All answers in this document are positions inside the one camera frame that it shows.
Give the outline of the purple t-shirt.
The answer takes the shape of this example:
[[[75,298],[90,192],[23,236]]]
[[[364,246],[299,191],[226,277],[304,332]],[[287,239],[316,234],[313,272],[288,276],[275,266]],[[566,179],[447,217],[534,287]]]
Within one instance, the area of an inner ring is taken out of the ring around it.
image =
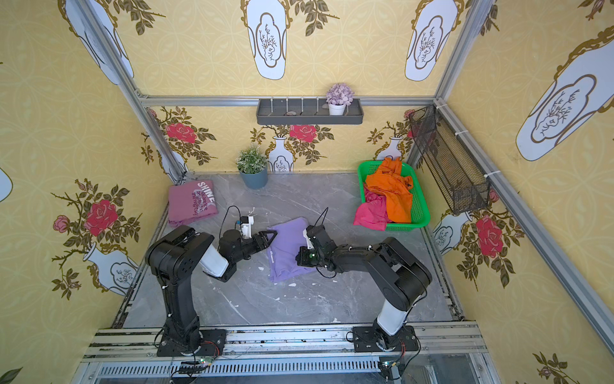
[[[307,219],[299,217],[268,228],[277,232],[267,250],[272,283],[280,283],[314,272],[313,268],[299,267],[296,261],[300,248],[307,245],[303,232],[308,225]]]

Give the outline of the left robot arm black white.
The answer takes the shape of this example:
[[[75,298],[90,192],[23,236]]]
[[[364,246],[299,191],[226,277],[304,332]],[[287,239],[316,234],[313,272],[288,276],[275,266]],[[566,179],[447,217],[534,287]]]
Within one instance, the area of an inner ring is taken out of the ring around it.
[[[227,230],[214,246],[214,236],[180,226],[153,244],[146,262],[161,286],[166,320],[161,328],[158,357],[217,358],[222,355],[227,331],[202,331],[193,305],[191,278],[201,267],[223,283],[237,271],[240,261],[269,248],[276,230],[264,230],[244,238],[240,230]]]

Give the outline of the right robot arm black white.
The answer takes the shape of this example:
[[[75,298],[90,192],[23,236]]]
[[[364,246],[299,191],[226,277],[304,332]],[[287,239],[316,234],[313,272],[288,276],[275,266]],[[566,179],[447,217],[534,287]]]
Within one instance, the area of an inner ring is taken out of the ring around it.
[[[366,272],[385,299],[372,326],[352,330],[355,350],[404,352],[417,345],[405,325],[411,310],[428,296],[433,281],[419,259],[394,237],[370,246],[338,246],[323,225],[308,226],[303,236],[306,244],[298,251],[297,265],[336,275]]]

